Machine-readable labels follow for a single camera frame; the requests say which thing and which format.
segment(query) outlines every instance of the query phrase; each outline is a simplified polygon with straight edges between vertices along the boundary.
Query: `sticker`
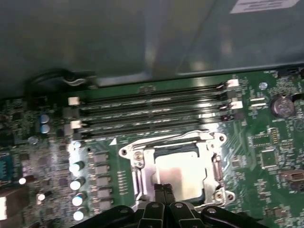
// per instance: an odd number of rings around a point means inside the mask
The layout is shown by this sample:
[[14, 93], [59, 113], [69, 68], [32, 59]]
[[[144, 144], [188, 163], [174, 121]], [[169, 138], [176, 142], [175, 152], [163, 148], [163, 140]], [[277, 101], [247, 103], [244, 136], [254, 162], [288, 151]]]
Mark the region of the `sticker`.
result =
[[247, 13], [293, 7], [299, 0], [238, 0], [230, 13]]

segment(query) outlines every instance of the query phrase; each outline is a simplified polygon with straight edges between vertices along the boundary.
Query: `ram slot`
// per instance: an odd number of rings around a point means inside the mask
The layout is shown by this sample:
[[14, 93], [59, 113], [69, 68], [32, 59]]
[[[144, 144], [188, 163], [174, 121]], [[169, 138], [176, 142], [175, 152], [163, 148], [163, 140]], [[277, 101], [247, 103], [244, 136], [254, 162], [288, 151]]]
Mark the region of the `ram slot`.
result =
[[204, 119], [194, 119], [187, 121], [177, 121], [174, 123], [162, 123], [162, 124], [153, 124], [150, 126], [140, 126], [140, 127], [129, 127], [129, 128], [115, 128], [109, 130], [101, 130], [100, 132], [87, 132], [80, 133], [77, 132], [74, 134], [74, 140], [86, 140], [86, 139], [97, 139], [102, 137], [111, 137], [125, 134], [135, 134], [135, 133], [146, 133], [151, 131], [165, 131], [165, 130], [173, 130], [181, 127], [191, 127], [198, 126], [202, 124], [212, 124], [219, 122], [232, 121], [235, 117], [233, 115], [223, 115], [223, 116], [215, 116]]
[[162, 98], [164, 96], [173, 97], [173, 96], [181, 96], [181, 95], [193, 95], [202, 93], [213, 93], [220, 92], [226, 89], [225, 84], [220, 83], [218, 85], [209, 85], [209, 86], [198, 86], [194, 88], [185, 88], [185, 89], [177, 89], [177, 90], [169, 90], [169, 91], [152, 91], [147, 93], [139, 93], [134, 95], [126, 95], [126, 96], [116, 96], [95, 100], [84, 100], [82, 104], [86, 105], [105, 105], [113, 102], [133, 102], [135, 99], [146, 99], [147, 96], [152, 98]]

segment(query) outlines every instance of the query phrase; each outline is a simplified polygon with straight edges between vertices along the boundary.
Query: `integrated circuit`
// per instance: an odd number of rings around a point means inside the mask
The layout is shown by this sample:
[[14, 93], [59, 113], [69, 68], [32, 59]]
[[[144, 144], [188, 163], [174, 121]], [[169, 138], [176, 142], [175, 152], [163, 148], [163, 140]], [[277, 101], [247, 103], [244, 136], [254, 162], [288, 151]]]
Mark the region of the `integrated circuit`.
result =
[[270, 145], [269, 135], [265, 134], [252, 137], [252, 144], [254, 147]]
[[265, 150], [261, 152], [261, 165], [263, 169], [277, 166], [275, 150]]
[[13, 182], [14, 165], [13, 158], [8, 152], [0, 152], [0, 189]]

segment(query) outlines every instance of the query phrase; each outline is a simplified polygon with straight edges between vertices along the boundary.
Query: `silver metal bracket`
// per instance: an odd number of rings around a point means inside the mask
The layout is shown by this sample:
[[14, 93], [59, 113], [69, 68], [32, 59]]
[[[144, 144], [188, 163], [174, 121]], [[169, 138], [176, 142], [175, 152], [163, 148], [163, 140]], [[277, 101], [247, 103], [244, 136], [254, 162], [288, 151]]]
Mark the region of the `silver metal bracket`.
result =
[[119, 155], [130, 160], [136, 203], [154, 200], [155, 183], [170, 183], [176, 200], [197, 199], [197, 209], [233, 202], [235, 194], [225, 190], [221, 167], [226, 140], [222, 133], [195, 130], [139, 139], [122, 147]]

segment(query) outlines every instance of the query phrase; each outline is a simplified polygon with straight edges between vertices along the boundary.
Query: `black cable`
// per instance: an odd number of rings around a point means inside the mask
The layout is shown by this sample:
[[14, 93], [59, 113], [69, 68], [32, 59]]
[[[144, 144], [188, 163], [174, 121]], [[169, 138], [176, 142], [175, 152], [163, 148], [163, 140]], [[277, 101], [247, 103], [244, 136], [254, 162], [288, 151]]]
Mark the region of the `black cable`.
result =
[[37, 84], [54, 78], [73, 78], [74, 75], [75, 73], [63, 68], [53, 68], [43, 73], [40, 73], [25, 82], [24, 96], [27, 102], [30, 104], [32, 100], [32, 94], [34, 92], [34, 86], [36, 86]]

